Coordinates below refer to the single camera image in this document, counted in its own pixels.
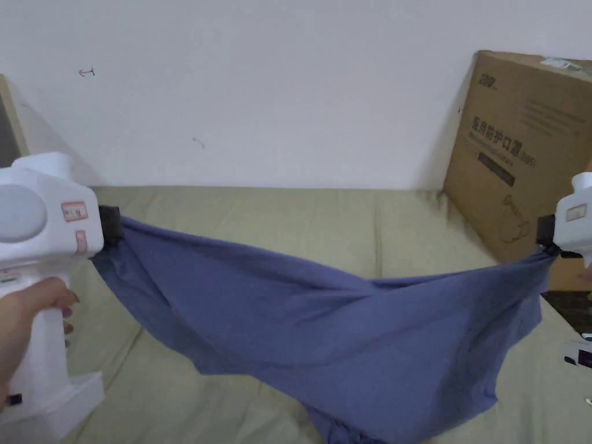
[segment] wall mark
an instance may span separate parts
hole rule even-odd
[[[201,149],[202,150],[205,150],[205,144],[200,139],[198,139],[197,137],[191,137],[191,140],[193,140],[194,142],[199,143],[201,145]]]
[[[91,67],[91,70],[90,71],[83,71],[81,69],[80,71],[78,71],[78,74],[80,74],[82,77],[86,77],[85,74],[95,75],[95,69],[93,67]]]

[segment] sticker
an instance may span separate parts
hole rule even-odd
[[[76,254],[83,255],[88,251],[88,243],[86,242],[86,231],[78,230],[76,232]]]
[[[62,212],[64,213],[64,220],[66,222],[88,219],[88,212],[84,202],[64,202],[62,204]]]
[[[567,210],[565,220],[567,222],[571,222],[572,220],[581,219],[586,216],[586,211],[588,210],[587,204],[581,204],[577,207],[570,208]]]
[[[547,66],[552,66],[552,67],[558,68],[558,69],[566,69],[568,71],[581,72],[583,74],[586,74],[587,76],[592,76],[592,71],[589,71],[588,69],[586,69],[580,65],[576,65],[575,63],[570,62],[569,60],[556,59],[554,57],[547,57],[545,60],[543,60],[541,62],[541,64],[547,65]]]
[[[556,59],[554,57],[547,57],[541,62],[542,65],[552,66],[554,68],[566,69],[573,65],[571,62],[564,59]]]

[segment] fabric fold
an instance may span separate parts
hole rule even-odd
[[[554,260],[372,281],[123,224],[93,263],[138,322],[204,374],[298,399],[329,443],[415,443],[490,408],[507,351],[540,322]]]

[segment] beige bed sheet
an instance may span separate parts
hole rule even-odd
[[[247,243],[366,278],[492,265],[437,192],[199,187],[103,188],[104,204],[167,229]],[[206,377],[154,340],[86,264],[73,279],[72,374],[101,370],[107,399],[67,443],[319,443],[300,404],[251,377]],[[500,402],[437,443],[584,443],[592,372],[563,363],[577,334],[546,302],[544,321],[509,354]]]

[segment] white base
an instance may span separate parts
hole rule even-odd
[[[72,385],[55,402],[39,414],[11,420],[0,413],[2,444],[58,443],[70,433],[105,398],[100,373],[72,378]]]

